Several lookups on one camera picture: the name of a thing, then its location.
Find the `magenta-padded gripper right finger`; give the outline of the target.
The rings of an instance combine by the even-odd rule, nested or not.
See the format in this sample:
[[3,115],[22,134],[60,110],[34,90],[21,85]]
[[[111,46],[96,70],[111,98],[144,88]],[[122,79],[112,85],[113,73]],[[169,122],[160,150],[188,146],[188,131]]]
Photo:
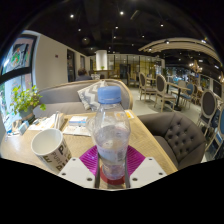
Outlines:
[[153,157],[145,157],[129,146],[126,155],[125,184],[127,188],[140,188],[166,176],[166,172]]

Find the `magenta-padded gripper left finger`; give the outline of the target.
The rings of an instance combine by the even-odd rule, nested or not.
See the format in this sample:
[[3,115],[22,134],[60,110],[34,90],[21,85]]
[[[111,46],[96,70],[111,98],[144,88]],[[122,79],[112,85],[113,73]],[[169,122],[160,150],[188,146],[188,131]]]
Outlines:
[[98,188],[100,169],[97,147],[91,147],[79,158],[72,157],[58,176],[84,188]]

